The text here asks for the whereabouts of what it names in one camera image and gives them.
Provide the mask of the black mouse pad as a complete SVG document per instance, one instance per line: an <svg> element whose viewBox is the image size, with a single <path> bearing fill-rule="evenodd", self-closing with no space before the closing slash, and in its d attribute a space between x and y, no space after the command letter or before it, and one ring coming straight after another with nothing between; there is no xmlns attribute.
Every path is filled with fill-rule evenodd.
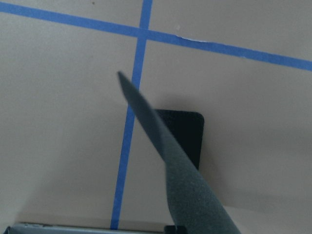
<svg viewBox="0 0 312 234"><path fill-rule="evenodd" d="M176 228L189 234L238 234L207 181L140 91L119 71L122 92L165 164L168 208Z"/></svg>

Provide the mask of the grey laptop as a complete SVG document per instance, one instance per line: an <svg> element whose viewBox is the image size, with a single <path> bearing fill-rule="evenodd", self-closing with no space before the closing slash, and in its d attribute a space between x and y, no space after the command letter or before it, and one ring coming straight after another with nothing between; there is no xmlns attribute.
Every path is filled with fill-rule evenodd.
<svg viewBox="0 0 312 234"><path fill-rule="evenodd" d="M110 230L91 227L74 227L37 223L15 223L5 228L3 234L164 234L164 231Z"/></svg>

